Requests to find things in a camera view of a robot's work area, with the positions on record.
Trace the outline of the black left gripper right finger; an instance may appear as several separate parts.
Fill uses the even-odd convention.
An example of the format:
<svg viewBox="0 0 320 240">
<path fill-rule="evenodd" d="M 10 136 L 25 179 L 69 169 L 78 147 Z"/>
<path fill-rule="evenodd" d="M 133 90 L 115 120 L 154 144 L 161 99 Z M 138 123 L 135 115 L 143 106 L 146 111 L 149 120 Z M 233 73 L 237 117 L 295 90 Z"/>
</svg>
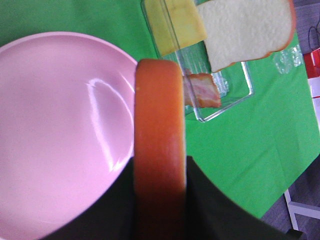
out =
<svg viewBox="0 0 320 240">
<path fill-rule="evenodd" d="M 304 233 L 286 233 L 243 210 L 222 193 L 191 156 L 187 163 L 187 240 L 302 240 Z"/>
</svg>

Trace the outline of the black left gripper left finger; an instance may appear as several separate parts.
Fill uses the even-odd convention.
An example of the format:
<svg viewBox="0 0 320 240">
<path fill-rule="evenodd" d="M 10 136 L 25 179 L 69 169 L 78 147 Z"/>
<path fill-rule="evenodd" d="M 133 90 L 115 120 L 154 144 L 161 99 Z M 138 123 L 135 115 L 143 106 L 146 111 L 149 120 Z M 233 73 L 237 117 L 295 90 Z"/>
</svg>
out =
<svg viewBox="0 0 320 240">
<path fill-rule="evenodd" d="M 87 210 L 44 240 L 130 240 L 135 196 L 133 158 L 106 192 Z"/>
</svg>

